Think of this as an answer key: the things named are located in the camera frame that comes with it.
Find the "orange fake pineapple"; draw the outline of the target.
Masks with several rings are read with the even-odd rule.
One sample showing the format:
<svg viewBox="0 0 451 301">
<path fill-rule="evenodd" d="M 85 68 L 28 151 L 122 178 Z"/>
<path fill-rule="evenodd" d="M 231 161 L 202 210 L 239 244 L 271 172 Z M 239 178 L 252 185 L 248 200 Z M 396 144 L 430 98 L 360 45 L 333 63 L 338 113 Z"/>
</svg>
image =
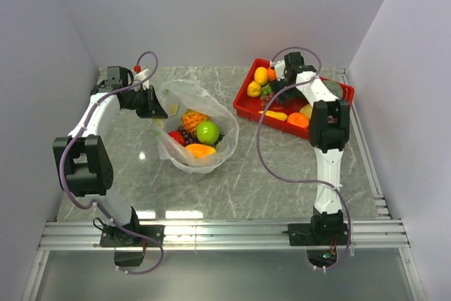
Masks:
<svg viewBox="0 0 451 301">
<path fill-rule="evenodd" d="M 196 135 L 197 126 L 206 121 L 210 121 L 208 115 L 188 109 L 181 118 L 181 125 L 187 133 Z"/>
</svg>

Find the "purple fake grape bunch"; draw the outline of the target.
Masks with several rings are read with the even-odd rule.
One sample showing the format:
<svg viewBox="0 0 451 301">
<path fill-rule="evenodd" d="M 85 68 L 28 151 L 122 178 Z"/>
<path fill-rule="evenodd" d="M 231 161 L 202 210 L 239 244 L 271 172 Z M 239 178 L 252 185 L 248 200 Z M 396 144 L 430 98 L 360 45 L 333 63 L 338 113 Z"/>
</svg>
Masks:
<svg viewBox="0 0 451 301">
<path fill-rule="evenodd" d="M 197 138 L 193 133 L 188 132 L 182 125 L 178 126 L 178 132 L 182 135 L 185 145 L 197 143 Z"/>
</svg>

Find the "clear plastic bag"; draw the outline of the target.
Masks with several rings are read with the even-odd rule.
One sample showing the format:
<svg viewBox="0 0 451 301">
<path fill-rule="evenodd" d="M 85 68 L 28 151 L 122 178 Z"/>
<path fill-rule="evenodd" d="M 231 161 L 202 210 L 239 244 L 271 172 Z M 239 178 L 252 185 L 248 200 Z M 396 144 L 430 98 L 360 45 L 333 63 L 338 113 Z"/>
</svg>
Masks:
<svg viewBox="0 0 451 301">
<path fill-rule="evenodd" d="M 153 123 L 160 159 L 186 173 L 205 174 L 235 152 L 236 118 L 197 81 L 166 82 L 157 97 L 168 114 Z"/>
</svg>

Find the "green fake apple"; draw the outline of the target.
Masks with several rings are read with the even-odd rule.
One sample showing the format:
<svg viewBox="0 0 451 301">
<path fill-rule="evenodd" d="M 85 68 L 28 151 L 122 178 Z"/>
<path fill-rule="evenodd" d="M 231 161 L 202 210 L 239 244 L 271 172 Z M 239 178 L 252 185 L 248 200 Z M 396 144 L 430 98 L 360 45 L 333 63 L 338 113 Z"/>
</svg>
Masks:
<svg viewBox="0 0 451 301">
<path fill-rule="evenodd" d="M 213 145 L 217 142 L 220 135 L 219 127 L 212 121 L 206 121 L 200 123 L 197 126 L 196 136 L 197 139 L 203 143 L 208 145 Z"/>
</svg>

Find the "yellow orange fake mango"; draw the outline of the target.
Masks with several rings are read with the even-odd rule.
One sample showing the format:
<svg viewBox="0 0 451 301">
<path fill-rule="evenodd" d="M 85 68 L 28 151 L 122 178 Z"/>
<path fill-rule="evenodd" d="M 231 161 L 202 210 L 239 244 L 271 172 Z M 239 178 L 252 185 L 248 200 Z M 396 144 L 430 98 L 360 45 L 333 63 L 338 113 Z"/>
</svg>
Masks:
<svg viewBox="0 0 451 301">
<path fill-rule="evenodd" d="M 186 150 L 189 151 L 196 159 L 201 159 L 216 153 L 216 149 L 212 146 L 192 143 L 187 145 Z"/>
</svg>

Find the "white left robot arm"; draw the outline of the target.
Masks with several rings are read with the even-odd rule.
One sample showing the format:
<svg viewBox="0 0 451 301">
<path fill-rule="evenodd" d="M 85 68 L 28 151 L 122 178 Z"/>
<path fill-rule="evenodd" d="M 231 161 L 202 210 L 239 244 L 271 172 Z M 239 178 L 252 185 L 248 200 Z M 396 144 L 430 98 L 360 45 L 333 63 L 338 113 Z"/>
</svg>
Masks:
<svg viewBox="0 0 451 301">
<path fill-rule="evenodd" d="M 108 67 L 106 79 L 92 89 L 78 124 L 53 142 L 58 179 L 68 199 L 78 209 L 100 210 L 127 246 L 141 240 L 142 229 L 135 209 L 113 189 L 113 165 L 103 138 L 122 110 L 134 111 L 139 118 L 168 117 L 149 84 L 153 75 L 147 68 Z"/>
</svg>

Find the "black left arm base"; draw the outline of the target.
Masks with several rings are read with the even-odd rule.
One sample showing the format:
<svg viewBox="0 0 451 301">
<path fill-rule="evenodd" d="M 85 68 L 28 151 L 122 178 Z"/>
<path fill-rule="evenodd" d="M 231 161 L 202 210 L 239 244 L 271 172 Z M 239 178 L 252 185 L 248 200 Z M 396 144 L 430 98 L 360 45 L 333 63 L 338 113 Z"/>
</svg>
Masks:
<svg viewBox="0 0 451 301">
<path fill-rule="evenodd" d="M 157 249 L 163 244 L 163 225 L 140 226 L 137 230 L 144 238 L 113 227 L 105 226 L 99 241 L 100 248 L 114 250 L 114 263 L 119 267 L 139 267 L 148 249 Z"/>
</svg>

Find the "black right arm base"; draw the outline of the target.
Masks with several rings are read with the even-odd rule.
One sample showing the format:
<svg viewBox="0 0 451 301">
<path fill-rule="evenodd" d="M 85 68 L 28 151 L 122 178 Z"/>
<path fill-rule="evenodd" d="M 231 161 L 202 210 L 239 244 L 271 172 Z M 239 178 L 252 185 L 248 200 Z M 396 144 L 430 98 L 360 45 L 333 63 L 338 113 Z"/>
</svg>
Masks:
<svg viewBox="0 0 451 301">
<path fill-rule="evenodd" d="M 311 247 L 346 245 L 349 232 L 346 223 L 336 230 L 326 230 L 310 223 L 289 223 L 288 229 L 283 231 L 283 234 L 289 237 L 289 243 L 292 247 Z"/>
</svg>

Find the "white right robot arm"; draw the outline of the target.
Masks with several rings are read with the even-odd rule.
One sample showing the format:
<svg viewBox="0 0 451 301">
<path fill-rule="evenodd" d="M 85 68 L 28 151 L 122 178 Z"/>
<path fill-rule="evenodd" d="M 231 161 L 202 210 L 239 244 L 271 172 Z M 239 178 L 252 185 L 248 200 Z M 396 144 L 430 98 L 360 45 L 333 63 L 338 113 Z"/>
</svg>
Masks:
<svg viewBox="0 0 451 301">
<path fill-rule="evenodd" d="M 281 99 L 302 95 L 312 108 L 309 142 L 316 155 L 317 189 L 310 235 L 314 242 L 326 244 L 344 224 L 338 192 L 342 156 L 350 138 L 350 103 L 334 95 L 298 51 L 271 61 L 270 69 L 276 72 L 274 92 L 287 90 Z"/>
</svg>

